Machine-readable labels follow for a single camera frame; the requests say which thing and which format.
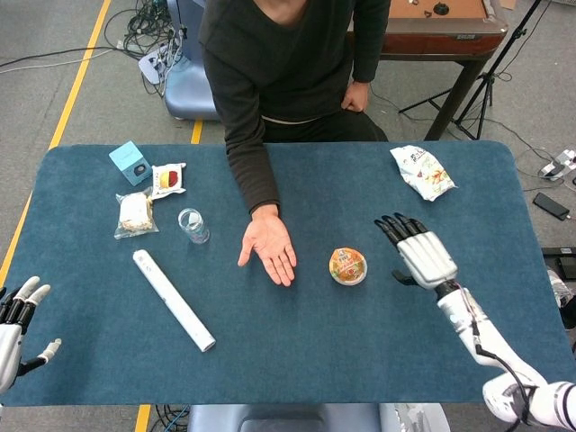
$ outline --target man's hand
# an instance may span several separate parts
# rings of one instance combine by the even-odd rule
[[[344,100],[342,101],[343,110],[361,113],[368,108],[368,83],[358,83],[353,81],[348,86]]]
[[[294,280],[293,267],[296,267],[296,254],[288,235],[288,230],[278,217],[275,204],[266,204],[252,212],[242,239],[239,266],[245,266],[252,249],[258,254],[275,284],[290,286]]]

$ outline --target blue table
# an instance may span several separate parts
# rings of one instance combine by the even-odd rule
[[[53,291],[26,338],[46,367],[8,405],[480,401],[500,371],[469,357],[435,295],[391,276],[404,268],[373,219],[403,212],[444,241],[460,281],[517,353],[549,381],[576,380],[514,162],[495,142],[424,143],[458,189],[424,202],[403,183],[392,143],[271,145],[283,217],[299,264],[291,289],[253,259],[238,268],[248,214],[222,146],[143,146],[151,164],[186,162],[187,192],[154,205],[159,233],[115,240],[115,194],[132,188],[106,146],[56,148],[38,173],[7,285],[40,275]],[[176,223],[184,207],[211,229],[202,246]],[[334,248],[364,253],[349,288],[329,275]],[[202,354],[162,304],[132,252],[145,248],[215,336]]]

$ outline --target snack package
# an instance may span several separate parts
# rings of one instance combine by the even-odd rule
[[[390,150],[400,175],[425,200],[434,201],[449,189],[456,187],[438,160],[423,148],[397,147]]]
[[[153,200],[186,191],[182,187],[182,168],[184,167],[186,167],[185,163],[152,166]]]
[[[114,232],[115,239],[135,237],[149,232],[158,232],[152,219],[152,199],[150,189],[128,195],[116,194],[120,204],[118,227]]]
[[[328,268],[336,282],[347,286],[360,284],[368,272],[365,258],[350,247],[336,249],[332,253]]]

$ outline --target table leg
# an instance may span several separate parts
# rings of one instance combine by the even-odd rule
[[[442,134],[446,130],[448,124],[453,119],[456,110],[468,95],[470,87],[474,84],[476,77],[484,69],[484,65],[488,61],[487,58],[482,58],[478,60],[467,60],[463,63],[462,72],[456,80],[454,87],[450,91],[450,94],[446,98],[442,108],[440,109],[438,115],[434,119],[432,126],[426,134],[425,140],[437,141],[440,140]]]

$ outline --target white robotic arm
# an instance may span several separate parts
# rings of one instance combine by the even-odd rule
[[[45,365],[60,348],[61,340],[56,339],[38,356],[22,362],[23,340],[28,325],[36,306],[50,292],[49,285],[38,288],[39,282],[38,276],[31,277],[22,288],[8,294],[0,304],[0,394],[7,392],[18,376]],[[4,294],[5,289],[0,292],[0,298]]]
[[[524,362],[488,319],[470,292],[456,281],[458,268],[444,245],[418,220],[395,213],[374,223],[396,246],[410,270],[405,276],[395,270],[402,284],[418,284],[437,294],[437,305],[452,323],[472,358],[479,365],[499,367],[506,372],[488,382],[482,394],[489,410],[499,419],[513,423],[565,428],[576,431],[576,385],[548,384]]]

